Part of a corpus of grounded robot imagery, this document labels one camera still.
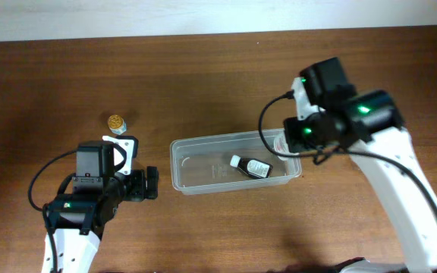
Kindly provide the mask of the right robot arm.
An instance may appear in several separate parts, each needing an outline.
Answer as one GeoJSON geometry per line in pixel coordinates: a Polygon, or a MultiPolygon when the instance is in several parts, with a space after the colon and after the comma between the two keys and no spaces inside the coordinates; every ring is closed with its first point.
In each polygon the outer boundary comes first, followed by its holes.
{"type": "Polygon", "coordinates": [[[284,121],[287,154],[322,164],[347,155],[374,189],[409,272],[437,271],[437,196],[390,95],[360,95],[338,58],[303,69],[292,85],[297,117],[284,121]]]}

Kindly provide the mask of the white spray bottle clear cap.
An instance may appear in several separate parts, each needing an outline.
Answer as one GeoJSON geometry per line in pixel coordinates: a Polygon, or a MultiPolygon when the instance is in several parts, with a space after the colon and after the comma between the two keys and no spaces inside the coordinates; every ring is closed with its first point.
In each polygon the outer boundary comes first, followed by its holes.
{"type": "Polygon", "coordinates": [[[286,141],[285,132],[282,131],[279,133],[273,141],[273,147],[274,150],[279,153],[278,158],[282,161],[286,162],[288,160],[288,157],[284,157],[284,155],[291,155],[289,151],[289,147],[286,141]]]}

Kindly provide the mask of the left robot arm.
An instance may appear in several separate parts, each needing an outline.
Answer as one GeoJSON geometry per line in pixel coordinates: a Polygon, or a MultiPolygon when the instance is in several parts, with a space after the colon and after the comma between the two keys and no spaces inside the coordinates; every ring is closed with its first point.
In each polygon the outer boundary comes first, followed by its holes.
{"type": "Polygon", "coordinates": [[[158,197],[159,171],[132,170],[129,174],[64,179],[53,201],[44,205],[47,235],[42,273],[88,272],[98,252],[105,225],[122,202],[158,197]]]}

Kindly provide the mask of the dark brown syrup bottle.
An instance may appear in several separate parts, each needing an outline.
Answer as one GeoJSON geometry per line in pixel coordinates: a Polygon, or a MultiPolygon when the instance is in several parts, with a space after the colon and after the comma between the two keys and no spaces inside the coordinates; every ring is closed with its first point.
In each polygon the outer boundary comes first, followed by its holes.
{"type": "Polygon", "coordinates": [[[269,163],[255,158],[241,158],[238,155],[231,157],[230,166],[253,179],[269,178],[273,169],[273,166],[269,163]]]}

